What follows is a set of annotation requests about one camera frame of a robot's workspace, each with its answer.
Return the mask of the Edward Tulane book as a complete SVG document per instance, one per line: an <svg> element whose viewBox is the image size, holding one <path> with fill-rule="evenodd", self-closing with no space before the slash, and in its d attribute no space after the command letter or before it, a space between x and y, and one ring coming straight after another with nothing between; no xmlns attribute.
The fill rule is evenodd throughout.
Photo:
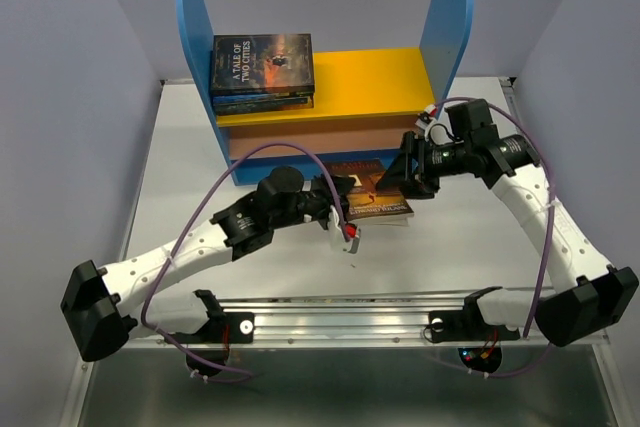
<svg viewBox="0 0 640 427"><path fill-rule="evenodd" d="M326 168L334 177L353 180L353 187L346 194L349 207L345 218L349 223L358 226L407 226L408 219L414 216L414 211L398 189L376 189L377 182L385 173L379 159L328 162Z"/></svg>

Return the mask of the Animal Farm book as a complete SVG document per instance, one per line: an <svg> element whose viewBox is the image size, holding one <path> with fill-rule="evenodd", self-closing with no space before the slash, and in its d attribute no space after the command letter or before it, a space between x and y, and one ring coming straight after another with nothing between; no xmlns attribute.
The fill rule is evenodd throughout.
<svg viewBox="0 0 640 427"><path fill-rule="evenodd" d="M231 95L213 95L214 104L279 101L291 98L312 98L313 92L277 92L277 93L242 93Z"/></svg>

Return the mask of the Three Days to See book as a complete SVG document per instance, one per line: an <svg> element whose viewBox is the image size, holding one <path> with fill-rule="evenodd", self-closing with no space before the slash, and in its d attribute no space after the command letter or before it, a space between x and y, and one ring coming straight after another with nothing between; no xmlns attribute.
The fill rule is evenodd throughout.
<svg viewBox="0 0 640 427"><path fill-rule="evenodd" d="M312 107L313 99L309 96L303 96L253 102L218 103L213 105L213 111L217 116L233 116L310 109Z"/></svg>

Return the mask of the Tale of Two Cities book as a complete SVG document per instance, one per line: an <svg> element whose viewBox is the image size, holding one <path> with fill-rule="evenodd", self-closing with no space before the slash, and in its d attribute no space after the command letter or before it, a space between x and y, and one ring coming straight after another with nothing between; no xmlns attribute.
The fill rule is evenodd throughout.
<svg viewBox="0 0 640 427"><path fill-rule="evenodd" d="M210 92L215 96L313 94L311 35L216 35Z"/></svg>

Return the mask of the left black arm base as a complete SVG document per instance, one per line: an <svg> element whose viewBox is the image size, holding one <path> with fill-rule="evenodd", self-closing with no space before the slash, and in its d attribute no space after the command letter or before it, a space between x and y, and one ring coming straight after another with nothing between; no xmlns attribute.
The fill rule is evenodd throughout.
<svg viewBox="0 0 640 427"><path fill-rule="evenodd" d="M185 355L186 366L193 378L205 382L234 383L250 379L253 374L231 365L231 347L253 343L255 315L252 312L230 312L209 319L192 334L173 333L164 341Z"/></svg>

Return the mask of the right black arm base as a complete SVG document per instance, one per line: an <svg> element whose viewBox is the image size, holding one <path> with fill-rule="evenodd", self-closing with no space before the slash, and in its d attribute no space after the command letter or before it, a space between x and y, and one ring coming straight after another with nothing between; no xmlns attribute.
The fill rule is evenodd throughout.
<svg viewBox="0 0 640 427"><path fill-rule="evenodd" d="M487 324L479 313L467 308L430 312L422 337L432 344L459 343L462 366L486 376L496 374L502 364L501 342L521 338L518 328Z"/></svg>

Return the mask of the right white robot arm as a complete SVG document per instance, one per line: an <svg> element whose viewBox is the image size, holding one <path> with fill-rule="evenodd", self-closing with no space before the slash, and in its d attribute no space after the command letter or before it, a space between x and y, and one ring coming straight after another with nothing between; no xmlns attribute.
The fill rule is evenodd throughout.
<svg viewBox="0 0 640 427"><path fill-rule="evenodd" d="M429 340L484 340L493 332L512 340L537 330L565 347L617 323L639 279L629 267L616 268L577 226L530 136L501 136L492 118L498 109L484 99L445 99L428 108L427 120L439 110L449 118L449 142L405 133L377 189L432 199L441 179L470 174L507 207L539 253L540 266L531 292L488 287L468 295L459 310L433 313Z"/></svg>

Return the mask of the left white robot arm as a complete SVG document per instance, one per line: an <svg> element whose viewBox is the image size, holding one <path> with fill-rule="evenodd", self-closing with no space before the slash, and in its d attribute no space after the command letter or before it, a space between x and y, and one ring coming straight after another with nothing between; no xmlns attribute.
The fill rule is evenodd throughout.
<svg viewBox="0 0 640 427"><path fill-rule="evenodd" d="M316 222L333 243L353 248L348 211L350 177L316 176L308 189L297 169L277 167L255 190L174 241L136 257L97 266L88 260L71 271L60 308L83 360L102 360L131 338L145 337L163 323L188 343L228 338L248 342L239 320L223 312L207 290L191 293L185 308L155 314L148 300L208 268L237 261L269 245L276 230Z"/></svg>

